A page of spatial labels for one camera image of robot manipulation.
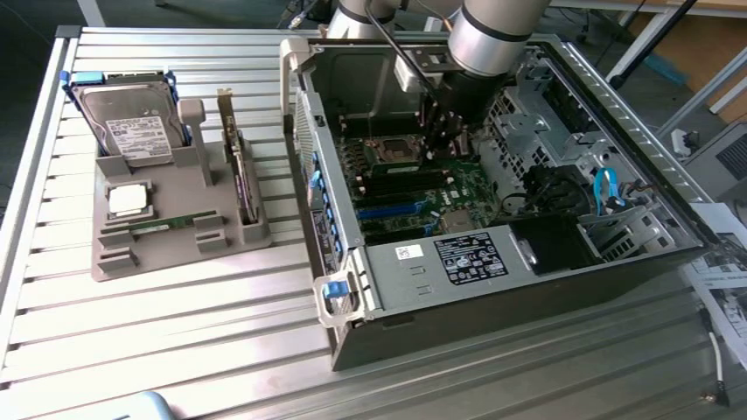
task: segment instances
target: metal table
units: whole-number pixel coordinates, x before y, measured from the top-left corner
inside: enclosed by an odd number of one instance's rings
[[[0,234],[0,417],[113,418],[128,395],[153,389],[180,418],[743,418],[747,374],[732,362],[735,407],[699,400],[713,355],[675,275],[605,305],[331,372],[280,130],[288,33],[60,32]],[[233,89],[275,246],[96,283],[94,141],[56,76],[164,66],[181,97],[205,100],[208,141],[220,133],[216,88]]]

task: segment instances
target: blue cable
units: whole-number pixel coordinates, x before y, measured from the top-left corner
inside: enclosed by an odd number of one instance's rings
[[[604,205],[603,205],[603,181],[604,181],[604,174],[609,174],[609,191],[608,196],[613,197],[617,200],[620,206],[625,205],[625,200],[621,199],[619,191],[617,191],[617,173],[612,168],[600,168],[596,172],[596,176],[593,177],[593,198],[596,199],[596,215],[601,216],[604,214]]]

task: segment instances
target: motherboard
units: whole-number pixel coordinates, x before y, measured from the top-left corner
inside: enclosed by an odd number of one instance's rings
[[[421,159],[417,135],[341,137],[336,143],[368,245],[484,228],[497,215],[480,163]]]

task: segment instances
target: hard drive label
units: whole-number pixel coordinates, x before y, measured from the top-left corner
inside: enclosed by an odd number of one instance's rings
[[[108,120],[106,126],[125,160],[172,154],[160,116]]]
[[[452,284],[479,282],[509,273],[487,232],[435,241],[435,249]]]

